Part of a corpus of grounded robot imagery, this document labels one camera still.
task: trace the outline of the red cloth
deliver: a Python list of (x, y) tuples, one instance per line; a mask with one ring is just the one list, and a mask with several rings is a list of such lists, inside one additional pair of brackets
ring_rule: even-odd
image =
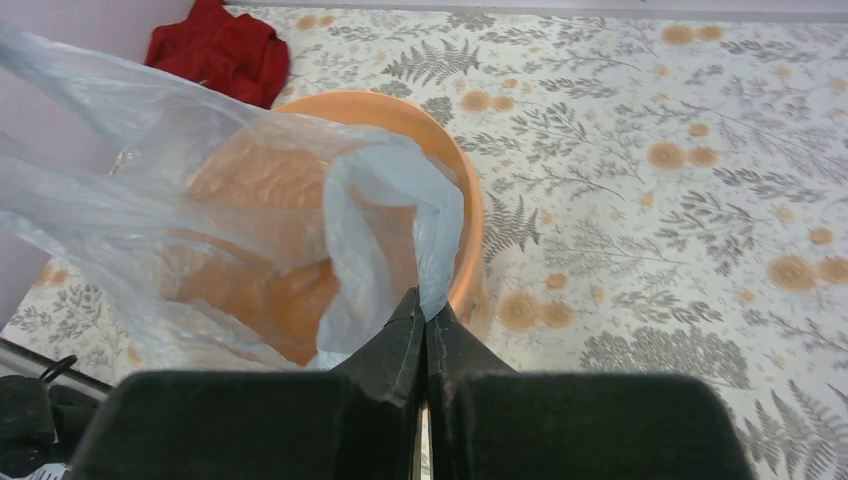
[(289, 48), (274, 29), (233, 17), (223, 0), (196, 0), (188, 18), (153, 30), (145, 65), (264, 108), (286, 83)]

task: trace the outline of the orange bowl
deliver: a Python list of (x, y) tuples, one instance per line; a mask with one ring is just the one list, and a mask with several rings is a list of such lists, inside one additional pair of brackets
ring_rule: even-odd
[(453, 137), (427, 112), (403, 100), (365, 91), (334, 91), (294, 100), (274, 109), (349, 125), (373, 125), (412, 138), (457, 177), (464, 196), (465, 227), (448, 301), (475, 335), (488, 332), (488, 293), (483, 274), (483, 195), (480, 181)]

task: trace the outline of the bowl rim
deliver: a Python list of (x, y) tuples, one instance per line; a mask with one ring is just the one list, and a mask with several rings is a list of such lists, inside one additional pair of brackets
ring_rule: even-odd
[(424, 111), (424, 109), (422, 109), (419, 105), (402, 98), (397, 98), (391, 95), (386, 95), (378, 92), (371, 92), (368, 90), (331, 90), (328, 92), (316, 93), (277, 105), (272, 108), (272, 111), (280, 113), (304, 113), (292, 112), (290, 109), (296, 108), (297, 104), (300, 102), (313, 101), (315, 98), (319, 97), (348, 97), (350, 95), (371, 96), (375, 98), (380, 98), (383, 101), (388, 100), (391, 102), (397, 102), (398, 104), (404, 105), (406, 107), (411, 107), (415, 110), (416, 113), (423, 114), (430, 123), (438, 127), (438, 129), (441, 130), (445, 134), (445, 136), (447, 136), (447, 138), (451, 141), (451, 143), (453, 143), (453, 146), (459, 152), (459, 156), (462, 160), (462, 166), (467, 172), (468, 177), (468, 186), (470, 190), (468, 194), (470, 197), (469, 203), (471, 205), (471, 218), (468, 222), (469, 232), (468, 236), (465, 239), (465, 245), (460, 245), (459, 251), (464, 252), (464, 255), (459, 262), (459, 268), (457, 268), (454, 272), (453, 281), (451, 282), (451, 287), (448, 292), (448, 302), (451, 304), (451, 307), (453, 307), (457, 314), (461, 314), (461, 311), (463, 311), (465, 307), (471, 302), (472, 295), (474, 294), (473, 288), (475, 286), (474, 284), (476, 276), (478, 275), (478, 272), (482, 272), (484, 210), (483, 191), (480, 187), (480, 179), (477, 176), (477, 171), (474, 169), (474, 166), (471, 164), (471, 161), (468, 160), (468, 156), (456, 142), (456, 139), (453, 137), (453, 135), (451, 135), (450, 132), (448, 132), (448, 130), (442, 126), (442, 124), (437, 122), (436, 119), (434, 119), (429, 113)]

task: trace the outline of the translucent plastic bag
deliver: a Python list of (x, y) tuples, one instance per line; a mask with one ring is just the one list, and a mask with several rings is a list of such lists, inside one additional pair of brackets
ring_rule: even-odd
[(408, 287), (428, 319), (446, 303), (463, 198), (411, 139), (2, 23), (0, 63), (134, 155), (106, 177), (0, 134), (0, 224), (98, 284), (149, 362), (329, 367)]

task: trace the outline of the floral tablecloth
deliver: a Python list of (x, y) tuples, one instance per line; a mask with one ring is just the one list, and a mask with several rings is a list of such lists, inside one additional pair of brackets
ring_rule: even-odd
[[(848, 26), (232, 10), (289, 43), (278, 103), (371, 89), (457, 136), (507, 362), (697, 376), (761, 478), (848, 479)], [(59, 259), (2, 336), (143, 367)]]

